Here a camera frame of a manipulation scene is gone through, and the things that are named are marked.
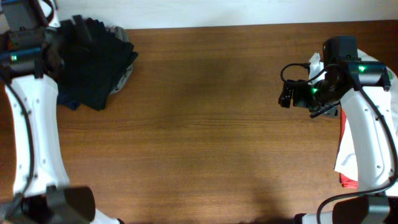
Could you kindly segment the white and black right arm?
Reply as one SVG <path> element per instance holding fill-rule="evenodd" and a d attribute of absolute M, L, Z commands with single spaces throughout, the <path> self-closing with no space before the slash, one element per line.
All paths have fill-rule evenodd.
<path fill-rule="evenodd" d="M 350 125 L 359 187 L 326 199 L 315 214 L 297 214 L 294 223 L 397 223 L 397 137 L 388 69 L 360 56 L 352 36 L 328 39 L 318 58 L 301 64 L 308 80 L 283 79 L 278 103 L 306 108 L 311 118 L 341 108 Z"/>

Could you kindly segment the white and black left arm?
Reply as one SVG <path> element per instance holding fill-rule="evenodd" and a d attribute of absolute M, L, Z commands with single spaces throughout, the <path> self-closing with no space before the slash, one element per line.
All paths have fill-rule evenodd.
<path fill-rule="evenodd" d="M 91 189 L 72 187 L 57 128 L 60 47 L 70 38 L 92 42 L 81 16 L 60 22 L 55 1 L 2 1 L 9 30 L 2 36 L 1 81 L 14 124 L 13 198 L 1 204 L 9 223 L 116 223 L 96 208 Z"/>

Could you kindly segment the red and white shirt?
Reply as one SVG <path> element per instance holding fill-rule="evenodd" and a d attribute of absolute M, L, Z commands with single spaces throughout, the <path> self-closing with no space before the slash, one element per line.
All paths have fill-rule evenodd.
<path fill-rule="evenodd" d="M 378 59 L 360 49 L 358 49 L 358 56 L 364 61 L 378 61 Z M 397 75 L 389 67 L 387 67 L 387 71 L 392 84 L 390 90 L 391 115 L 397 136 Z M 341 115 L 340 142 L 336 157 L 335 171 L 340 173 L 340 183 L 343 188 L 358 189 L 358 168 L 354 153 L 354 144 L 349 122 L 344 111 L 342 111 Z"/>

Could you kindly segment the black shorts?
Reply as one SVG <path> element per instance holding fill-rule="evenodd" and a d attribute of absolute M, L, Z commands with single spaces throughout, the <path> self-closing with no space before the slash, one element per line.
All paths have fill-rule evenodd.
<path fill-rule="evenodd" d="M 138 57 L 134 45 L 123 42 L 107 31 L 103 22 L 90 17 L 84 20 L 92 43 L 75 37 L 62 50 L 65 67 L 60 74 L 58 90 L 72 93 L 82 105 L 94 110 L 105 109 L 109 93 L 118 84 L 125 69 Z"/>

